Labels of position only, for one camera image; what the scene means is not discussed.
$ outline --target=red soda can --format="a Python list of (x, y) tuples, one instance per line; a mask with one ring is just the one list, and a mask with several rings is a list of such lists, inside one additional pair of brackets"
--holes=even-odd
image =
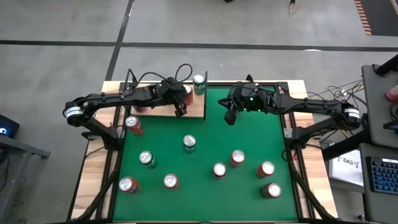
[(238, 168), (240, 164), (244, 161), (244, 153), (241, 150), (235, 150), (231, 153), (229, 157), (229, 164), (232, 168)]
[(265, 178), (270, 175), (272, 175), (275, 172), (275, 166), (273, 163), (269, 161), (265, 161), (262, 164), (259, 165), (259, 167), (256, 169), (256, 177), (258, 178)]
[(398, 85), (396, 85), (394, 88), (390, 89), (386, 93), (386, 97), (389, 101), (397, 103), (398, 102)]
[(143, 113), (147, 110), (146, 107), (138, 107), (138, 106), (133, 106), (133, 107), (138, 113)]
[(144, 132), (144, 127), (142, 127), (141, 121), (136, 116), (130, 116), (126, 119), (126, 126), (135, 135), (141, 135)]
[(180, 180), (175, 174), (167, 174), (164, 177), (164, 185), (167, 189), (176, 189), (180, 185)]
[(185, 90), (187, 91), (187, 97), (184, 99), (184, 102), (187, 106), (193, 103), (193, 91), (192, 88), (188, 85), (184, 85)]
[(221, 179), (226, 174), (226, 166), (223, 163), (217, 162), (213, 166), (213, 177)]
[(119, 188), (125, 193), (137, 193), (141, 185), (132, 177), (123, 177), (119, 182)]
[(260, 187), (260, 195), (263, 198), (277, 198), (281, 193), (282, 189), (276, 183), (269, 183)]

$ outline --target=white paper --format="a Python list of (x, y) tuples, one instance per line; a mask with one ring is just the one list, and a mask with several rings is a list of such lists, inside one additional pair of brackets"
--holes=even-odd
[(363, 186), (361, 153), (353, 150), (329, 162), (329, 177)]

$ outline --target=wooden table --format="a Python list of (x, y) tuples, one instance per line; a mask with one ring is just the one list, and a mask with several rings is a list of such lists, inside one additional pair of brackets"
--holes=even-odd
[[(281, 81), (260, 81), (260, 82), (287, 82), (289, 85), (289, 91), (291, 97), (294, 98), (305, 98), (307, 91), (305, 89), (303, 80), (281, 80)], [(120, 81), (108, 81), (104, 82), (102, 91), (105, 93), (117, 93), (119, 91)], [(114, 118), (115, 108), (104, 108), (97, 111), (95, 118), (102, 122), (104, 125), (109, 126)], [(121, 109), (121, 115), (119, 116), (119, 125), (123, 124), (124, 109)], [(313, 116), (309, 113), (294, 113), (295, 121), (297, 126), (307, 127), (312, 125)], [(286, 116), (287, 126), (290, 126), (289, 117)], [(309, 144), (319, 145), (317, 140), (311, 139)], [(96, 139), (88, 143), (86, 153), (90, 153), (95, 149), (103, 146), (101, 139)], [(83, 163), (83, 168), (80, 176), (80, 181), (76, 187), (76, 199), (71, 210), (70, 218), (79, 217), (90, 205), (99, 192), (101, 187), (101, 180), (103, 178), (103, 171), (106, 159), (106, 150), (102, 149), (89, 157), (87, 157)], [(118, 152), (113, 152), (111, 171), (116, 162), (116, 156)], [(311, 191), (317, 197), (319, 202), (324, 208), (334, 217), (337, 217), (337, 211), (333, 195), (330, 189), (328, 175), (326, 173), (325, 164), (323, 163), (322, 152), (315, 147), (307, 147), (302, 151), (305, 169), (307, 172), (308, 183)], [(306, 199), (303, 192), (299, 189), (300, 200), (303, 209), (304, 217), (308, 217), (308, 210), (306, 209)], [(111, 188), (109, 188), (103, 207), (103, 218), (106, 218), (109, 208), (109, 198), (111, 194)]]

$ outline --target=black table leg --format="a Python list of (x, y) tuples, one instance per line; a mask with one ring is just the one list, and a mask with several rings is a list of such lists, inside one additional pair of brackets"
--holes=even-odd
[(348, 139), (345, 139), (322, 150), (323, 160), (328, 161), (344, 153), (351, 152), (352, 150), (357, 149), (361, 143), (372, 144), (369, 129), (364, 129)]

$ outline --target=gray floor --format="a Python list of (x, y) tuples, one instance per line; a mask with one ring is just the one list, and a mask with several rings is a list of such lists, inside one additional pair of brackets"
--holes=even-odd
[[(115, 42), (127, 2), (0, 0), (0, 40)], [(124, 42), (398, 46), (397, 37), (364, 33), (353, 0), (305, 0), (294, 16), (288, 10), (288, 0), (136, 0)], [(12, 209), (10, 220), (65, 221), (86, 141), (61, 111), (65, 102), (100, 91), (113, 50), (0, 45), (0, 113), (21, 123), (20, 141), (52, 152), (49, 160), (30, 163), (17, 196), (23, 205)], [(211, 80), (250, 73), (258, 80), (305, 80), (308, 91), (319, 92), (359, 80), (363, 64), (383, 63), (394, 54), (123, 47), (112, 80), (123, 80), (129, 67), (138, 76), (148, 71), (171, 76), (190, 63), (194, 73), (208, 70)], [(333, 196), (340, 218), (363, 213), (359, 193), (333, 188)]]

